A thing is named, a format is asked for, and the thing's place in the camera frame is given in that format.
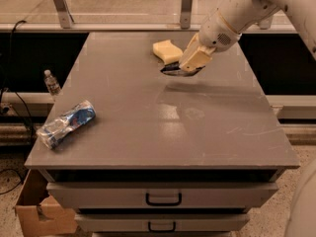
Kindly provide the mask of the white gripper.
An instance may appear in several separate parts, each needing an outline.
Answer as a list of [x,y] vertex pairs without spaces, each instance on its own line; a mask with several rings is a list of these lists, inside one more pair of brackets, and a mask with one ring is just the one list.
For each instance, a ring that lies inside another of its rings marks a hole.
[[241,37],[223,18],[219,10],[207,16],[200,25],[179,60],[179,67],[185,72],[193,72],[205,66],[212,54],[229,49]]

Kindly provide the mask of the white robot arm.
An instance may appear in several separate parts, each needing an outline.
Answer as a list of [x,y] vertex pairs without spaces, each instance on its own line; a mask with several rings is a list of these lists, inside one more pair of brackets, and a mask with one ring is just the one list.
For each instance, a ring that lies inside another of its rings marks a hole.
[[316,0],[224,0],[189,42],[179,67],[192,72],[235,44],[250,26],[282,11],[311,53],[316,51]]

